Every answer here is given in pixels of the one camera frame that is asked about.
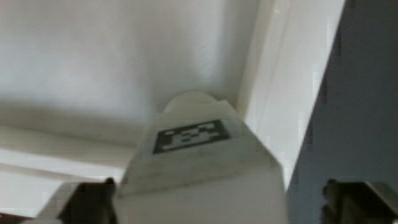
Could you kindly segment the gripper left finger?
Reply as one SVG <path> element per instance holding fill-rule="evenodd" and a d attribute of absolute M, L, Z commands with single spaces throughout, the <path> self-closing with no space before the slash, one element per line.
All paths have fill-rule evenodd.
<path fill-rule="evenodd" d="M 117 224 L 111 198 L 115 182 L 79 183 L 56 219 L 61 224 Z"/>

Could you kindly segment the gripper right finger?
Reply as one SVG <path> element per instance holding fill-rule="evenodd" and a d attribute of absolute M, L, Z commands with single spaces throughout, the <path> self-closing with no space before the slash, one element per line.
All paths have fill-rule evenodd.
<path fill-rule="evenodd" d="M 398 224 L 398 190 L 381 182 L 326 181 L 321 224 Z"/>

